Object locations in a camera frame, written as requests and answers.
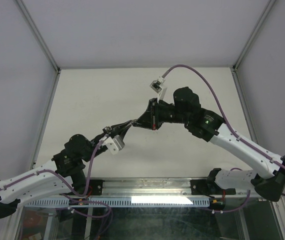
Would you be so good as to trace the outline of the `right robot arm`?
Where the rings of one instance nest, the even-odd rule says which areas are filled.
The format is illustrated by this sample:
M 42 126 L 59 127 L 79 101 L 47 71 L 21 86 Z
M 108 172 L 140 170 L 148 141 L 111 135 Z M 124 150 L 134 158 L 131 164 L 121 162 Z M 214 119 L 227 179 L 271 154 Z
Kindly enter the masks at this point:
M 237 134 L 223 117 L 202 108 L 199 96 L 189 87 L 175 90 L 173 100 L 167 103 L 150 99 L 146 111 L 133 125 L 155 131 L 164 123 L 183 124 L 193 136 L 223 148 L 251 167 L 250 170 L 214 168 L 206 178 L 210 193 L 242 189 L 255 191 L 268 201 L 280 199 L 285 189 L 285 155 L 272 153 Z

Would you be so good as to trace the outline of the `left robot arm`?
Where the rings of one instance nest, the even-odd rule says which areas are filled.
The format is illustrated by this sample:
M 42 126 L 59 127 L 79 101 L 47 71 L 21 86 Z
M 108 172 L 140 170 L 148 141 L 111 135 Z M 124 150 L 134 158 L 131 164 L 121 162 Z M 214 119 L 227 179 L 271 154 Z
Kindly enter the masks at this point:
M 39 167 L 7 180 L 0 180 L 0 219 L 6 218 L 30 202 L 52 195 L 72 193 L 80 198 L 90 192 L 90 173 L 86 163 L 110 151 L 117 154 L 125 146 L 124 137 L 134 121 L 107 126 L 102 133 L 88 140 L 73 135 L 61 152 Z

